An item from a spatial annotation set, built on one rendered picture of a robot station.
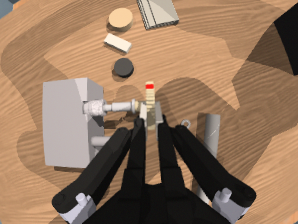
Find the beige round disc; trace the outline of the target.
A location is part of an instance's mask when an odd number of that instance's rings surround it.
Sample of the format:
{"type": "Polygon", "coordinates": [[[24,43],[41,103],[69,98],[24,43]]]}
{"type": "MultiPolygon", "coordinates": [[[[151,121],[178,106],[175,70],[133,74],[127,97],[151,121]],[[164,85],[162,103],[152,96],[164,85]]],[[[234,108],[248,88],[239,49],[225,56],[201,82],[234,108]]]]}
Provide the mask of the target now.
{"type": "Polygon", "coordinates": [[[125,32],[133,25],[133,16],[130,10],[126,8],[118,8],[109,16],[109,22],[113,30],[117,32],[125,32]]]}

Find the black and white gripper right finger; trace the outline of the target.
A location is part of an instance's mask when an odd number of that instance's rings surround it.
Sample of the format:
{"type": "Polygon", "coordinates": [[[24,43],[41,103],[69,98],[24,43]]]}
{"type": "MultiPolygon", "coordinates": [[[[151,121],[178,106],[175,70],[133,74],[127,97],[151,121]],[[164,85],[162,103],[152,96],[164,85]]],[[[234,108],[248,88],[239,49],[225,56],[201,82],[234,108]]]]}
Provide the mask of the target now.
{"type": "Polygon", "coordinates": [[[159,138],[167,224],[192,224],[193,221],[192,207],[175,149],[212,202],[212,208],[231,224],[240,220],[255,201],[255,190],[231,175],[186,126],[170,127],[161,112],[159,101],[155,101],[155,126],[156,141],[159,138]]]}

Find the dark grey cylinder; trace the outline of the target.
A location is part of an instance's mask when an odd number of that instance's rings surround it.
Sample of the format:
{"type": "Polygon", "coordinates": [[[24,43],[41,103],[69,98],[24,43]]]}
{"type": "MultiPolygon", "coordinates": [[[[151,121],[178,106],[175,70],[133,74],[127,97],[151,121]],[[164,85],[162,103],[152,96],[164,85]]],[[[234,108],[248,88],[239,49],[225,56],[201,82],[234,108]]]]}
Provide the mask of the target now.
{"type": "Polygon", "coordinates": [[[128,78],[134,72],[132,61],[128,58],[120,58],[114,64],[114,70],[121,78],[128,78]]]}

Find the grey metal rod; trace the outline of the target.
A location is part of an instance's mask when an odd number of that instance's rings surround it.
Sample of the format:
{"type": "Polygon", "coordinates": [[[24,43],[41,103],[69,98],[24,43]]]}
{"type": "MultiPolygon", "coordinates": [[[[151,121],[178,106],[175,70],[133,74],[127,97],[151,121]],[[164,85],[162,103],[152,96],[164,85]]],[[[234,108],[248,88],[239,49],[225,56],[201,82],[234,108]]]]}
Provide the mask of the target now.
{"type": "MultiPolygon", "coordinates": [[[[216,158],[219,140],[219,130],[220,130],[220,117],[221,115],[216,114],[206,114],[205,123],[205,134],[204,134],[204,146],[206,149],[216,158]]],[[[209,199],[202,191],[201,187],[197,188],[197,194],[199,198],[209,204],[209,199]]]]}

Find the beige gear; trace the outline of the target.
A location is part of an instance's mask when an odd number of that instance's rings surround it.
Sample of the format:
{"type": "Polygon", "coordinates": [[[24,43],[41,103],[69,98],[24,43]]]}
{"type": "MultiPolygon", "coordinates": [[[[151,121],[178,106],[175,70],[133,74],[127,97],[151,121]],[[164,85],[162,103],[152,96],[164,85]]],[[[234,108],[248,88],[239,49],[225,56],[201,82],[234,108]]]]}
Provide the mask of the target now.
{"type": "Polygon", "coordinates": [[[132,102],[116,102],[110,105],[103,105],[103,110],[106,112],[132,111],[133,114],[136,114],[136,112],[141,111],[141,102],[146,102],[148,130],[155,130],[155,98],[153,82],[146,82],[146,101],[136,101],[135,99],[132,99],[132,102]]]}

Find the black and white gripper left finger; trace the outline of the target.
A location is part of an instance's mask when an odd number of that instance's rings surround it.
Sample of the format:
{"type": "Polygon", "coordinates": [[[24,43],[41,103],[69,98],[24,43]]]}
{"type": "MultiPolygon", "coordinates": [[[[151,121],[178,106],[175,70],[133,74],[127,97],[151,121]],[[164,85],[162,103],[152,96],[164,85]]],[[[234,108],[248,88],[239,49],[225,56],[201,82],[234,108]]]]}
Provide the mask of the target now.
{"type": "Polygon", "coordinates": [[[115,211],[115,224],[141,224],[142,183],[145,183],[147,124],[146,102],[141,102],[140,115],[134,128],[118,128],[96,154],[80,176],[58,192],[52,206],[67,224],[82,224],[94,212],[129,151],[120,196],[115,211]],[[129,150],[130,149],[130,150],[129,150]]]}

